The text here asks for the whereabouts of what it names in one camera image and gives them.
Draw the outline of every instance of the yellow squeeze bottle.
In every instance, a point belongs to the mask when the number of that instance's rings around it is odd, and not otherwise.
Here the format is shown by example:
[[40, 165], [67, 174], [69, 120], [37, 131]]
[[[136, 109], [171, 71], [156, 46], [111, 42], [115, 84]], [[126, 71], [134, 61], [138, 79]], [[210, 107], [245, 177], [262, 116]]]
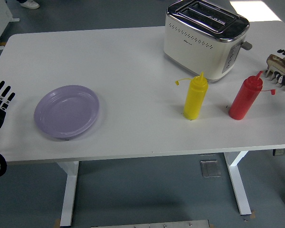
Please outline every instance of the yellow squeeze bottle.
[[201, 72], [199, 76], [195, 76], [193, 79], [184, 78], [181, 80], [188, 79], [191, 81], [188, 88], [183, 115], [189, 120], [195, 120], [200, 114], [200, 108], [208, 89], [208, 82], [207, 79], [204, 78], [204, 72]]

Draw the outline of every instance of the metal plate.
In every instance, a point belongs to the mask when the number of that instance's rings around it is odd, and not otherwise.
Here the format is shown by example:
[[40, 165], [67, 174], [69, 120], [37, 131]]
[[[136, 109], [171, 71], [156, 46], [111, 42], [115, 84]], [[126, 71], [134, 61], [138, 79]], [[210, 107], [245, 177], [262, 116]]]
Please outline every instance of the metal plate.
[[217, 160], [200, 161], [203, 177], [220, 177], [219, 163]]
[[182, 222], [133, 224], [133, 225], [97, 227], [97, 228], [209, 228], [209, 227], [210, 226], [208, 220], [196, 220], [196, 221], [182, 221]]

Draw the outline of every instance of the toaster vent holes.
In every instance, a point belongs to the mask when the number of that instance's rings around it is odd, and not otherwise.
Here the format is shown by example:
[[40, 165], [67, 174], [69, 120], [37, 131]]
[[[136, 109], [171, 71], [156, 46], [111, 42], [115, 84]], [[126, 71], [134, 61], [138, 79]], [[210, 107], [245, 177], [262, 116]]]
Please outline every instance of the toaster vent holes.
[[181, 34], [184, 35], [185, 37], [190, 38], [192, 41], [197, 42], [198, 44], [201, 44], [202, 46], [205, 46], [205, 47], [210, 48], [210, 49], [213, 48], [212, 45], [210, 45], [210, 44], [208, 44], [208, 43], [205, 43], [204, 41], [202, 41], [202, 40], [200, 40], [200, 39], [197, 39], [197, 38], [194, 37], [194, 36], [191, 36], [191, 35], [188, 34], [187, 32], [184, 32], [183, 30], [179, 29], [178, 27], [174, 26], [174, 25], [171, 24], [171, 23], [169, 24], [169, 27], [172, 28], [172, 29], [174, 29], [175, 31], [181, 33]]

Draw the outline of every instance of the table top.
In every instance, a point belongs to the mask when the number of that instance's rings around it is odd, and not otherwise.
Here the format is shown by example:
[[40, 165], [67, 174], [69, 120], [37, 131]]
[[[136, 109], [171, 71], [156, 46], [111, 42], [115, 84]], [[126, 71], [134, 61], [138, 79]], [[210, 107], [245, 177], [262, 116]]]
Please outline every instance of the table top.
[[[209, 84], [198, 119], [182, 115], [192, 74], [163, 51], [164, 27], [18, 34], [0, 56], [0, 80], [16, 93], [0, 129], [7, 162], [59, 162], [285, 148], [285, 92], [267, 79], [241, 121], [228, 110], [242, 82], [285, 48], [285, 24], [251, 22], [233, 69]], [[34, 111], [43, 96], [82, 85], [98, 96], [92, 127], [64, 141], [43, 134]]]

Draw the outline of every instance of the person's foot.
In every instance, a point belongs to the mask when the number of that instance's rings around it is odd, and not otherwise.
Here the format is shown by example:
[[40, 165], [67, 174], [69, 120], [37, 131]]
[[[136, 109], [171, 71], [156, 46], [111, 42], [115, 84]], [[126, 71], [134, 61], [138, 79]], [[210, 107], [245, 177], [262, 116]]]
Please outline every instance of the person's foot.
[[24, 3], [20, 3], [20, 6], [29, 8], [31, 10], [38, 9], [40, 7], [40, 5], [33, 0], [27, 0]]

